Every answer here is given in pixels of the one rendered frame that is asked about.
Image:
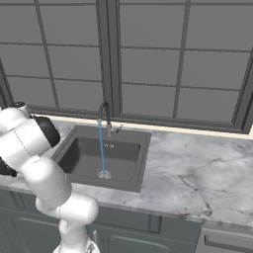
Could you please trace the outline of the blue water stream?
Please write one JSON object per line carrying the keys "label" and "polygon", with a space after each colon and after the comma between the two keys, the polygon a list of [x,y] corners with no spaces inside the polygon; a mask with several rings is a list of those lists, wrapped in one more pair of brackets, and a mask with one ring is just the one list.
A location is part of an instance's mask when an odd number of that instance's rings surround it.
{"label": "blue water stream", "polygon": [[102,178],[106,177],[106,169],[105,169],[105,155],[104,155],[104,147],[103,147],[103,133],[102,133],[102,123],[101,119],[98,119],[99,126],[99,139],[100,139],[100,149],[101,149],[101,161],[102,161]]}

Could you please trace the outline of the grey false drawer panel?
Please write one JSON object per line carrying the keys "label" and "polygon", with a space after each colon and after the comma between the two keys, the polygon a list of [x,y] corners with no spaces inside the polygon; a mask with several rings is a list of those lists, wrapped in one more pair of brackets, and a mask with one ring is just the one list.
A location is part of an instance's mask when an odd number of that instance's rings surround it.
{"label": "grey false drawer panel", "polygon": [[100,207],[96,222],[151,233],[159,233],[161,228],[160,216],[106,207]]}

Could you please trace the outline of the grey drawer front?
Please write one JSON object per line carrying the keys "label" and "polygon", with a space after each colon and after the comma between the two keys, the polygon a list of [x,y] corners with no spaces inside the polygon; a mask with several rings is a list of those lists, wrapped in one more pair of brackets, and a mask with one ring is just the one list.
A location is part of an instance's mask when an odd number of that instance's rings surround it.
{"label": "grey drawer front", "polygon": [[195,253],[253,253],[253,232],[204,227]]}

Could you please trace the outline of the dark grey sink basin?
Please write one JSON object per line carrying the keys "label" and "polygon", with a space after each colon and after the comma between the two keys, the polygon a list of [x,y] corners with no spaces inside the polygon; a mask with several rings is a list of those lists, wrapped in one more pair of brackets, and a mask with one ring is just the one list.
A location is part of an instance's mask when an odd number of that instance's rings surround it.
{"label": "dark grey sink basin", "polygon": [[97,126],[75,126],[52,159],[72,183],[139,193],[151,134],[121,129],[107,137],[103,128],[102,135],[105,165]]}

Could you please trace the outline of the grey framed window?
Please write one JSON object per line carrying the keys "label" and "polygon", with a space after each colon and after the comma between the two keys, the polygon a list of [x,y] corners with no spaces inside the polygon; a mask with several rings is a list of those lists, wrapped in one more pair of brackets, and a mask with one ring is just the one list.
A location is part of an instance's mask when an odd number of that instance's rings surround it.
{"label": "grey framed window", "polygon": [[116,119],[247,133],[253,0],[108,0]]}
{"label": "grey framed window", "polygon": [[0,0],[0,77],[6,105],[96,119],[112,101],[107,0]]}

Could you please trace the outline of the grey cupboard door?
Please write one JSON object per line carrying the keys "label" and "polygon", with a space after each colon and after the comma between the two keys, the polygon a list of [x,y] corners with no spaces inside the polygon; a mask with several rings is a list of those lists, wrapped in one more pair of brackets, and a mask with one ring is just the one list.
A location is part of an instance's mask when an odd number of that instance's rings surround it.
{"label": "grey cupboard door", "polygon": [[132,229],[92,224],[88,233],[98,233],[101,253],[195,253],[193,243],[175,241]]}
{"label": "grey cupboard door", "polygon": [[0,209],[0,221],[17,253],[52,253],[60,243],[56,218]]}

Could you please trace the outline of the dark curved sink tap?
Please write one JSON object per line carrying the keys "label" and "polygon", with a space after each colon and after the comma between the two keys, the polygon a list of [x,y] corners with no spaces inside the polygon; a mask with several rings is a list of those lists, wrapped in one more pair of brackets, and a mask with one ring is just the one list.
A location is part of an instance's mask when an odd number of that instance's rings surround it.
{"label": "dark curved sink tap", "polygon": [[119,132],[121,130],[120,127],[112,127],[111,124],[111,116],[110,116],[110,106],[107,101],[103,101],[99,107],[98,111],[98,122],[102,122],[102,115],[106,113],[106,121],[107,121],[107,136],[111,137],[114,132]]}

